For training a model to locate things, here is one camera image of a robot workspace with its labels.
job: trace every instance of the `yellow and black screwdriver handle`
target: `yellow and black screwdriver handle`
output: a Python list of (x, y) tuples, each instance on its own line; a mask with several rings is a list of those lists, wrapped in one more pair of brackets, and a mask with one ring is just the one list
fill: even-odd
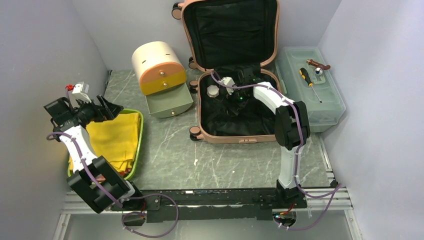
[(311, 81), (311, 78), (309, 77), (308, 71), (306, 71), (305, 68), (302, 67), (300, 69), (300, 75), (302, 76), (303, 79), (305, 79), (305, 81), (306, 81), (306, 83), (309, 87), (312, 87), (314, 85)]

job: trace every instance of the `yellow cloth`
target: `yellow cloth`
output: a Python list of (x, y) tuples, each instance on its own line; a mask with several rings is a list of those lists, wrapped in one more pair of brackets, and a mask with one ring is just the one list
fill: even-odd
[(133, 167), (139, 142), (140, 114), (119, 114), (114, 120), (91, 122), (86, 129), (97, 156), (103, 156), (118, 172)]

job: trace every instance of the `red connector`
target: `red connector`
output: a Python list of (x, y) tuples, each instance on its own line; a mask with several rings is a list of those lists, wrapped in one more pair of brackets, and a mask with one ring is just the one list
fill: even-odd
[(65, 87), (68, 91), (72, 91), (73, 89), (74, 89), (74, 85), (72, 85), (72, 84), (69, 84), (69, 85), (66, 85), (66, 87)]

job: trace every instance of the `suitcase lid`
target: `suitcase lid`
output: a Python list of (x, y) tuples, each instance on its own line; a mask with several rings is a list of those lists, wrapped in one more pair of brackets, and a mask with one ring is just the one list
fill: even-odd
[(260, 63), (277, 55), (278, 0), (187, 0), (181, 19), (202, 71)]

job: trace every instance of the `table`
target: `table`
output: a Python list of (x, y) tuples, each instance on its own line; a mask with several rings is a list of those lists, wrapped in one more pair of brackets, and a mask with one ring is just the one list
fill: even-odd
[[(201, 74), (187, 70), (187, 82)], [(170, 117), (149, 115), (146, 98), (132, 70), (112, 71), (104, 97), (144, 116), (136, 173), (131, 179), (141, 190), (222, 189), (275, 187), (280, 174), (281, 148), (277, 142), (211, 144), (194, 142), (189, 128), (199, 124), (197, 96), (186, 112)], [(303, 187), (327, 187), (325, 149), (312, 133), (301, 154), (299, 177)]]

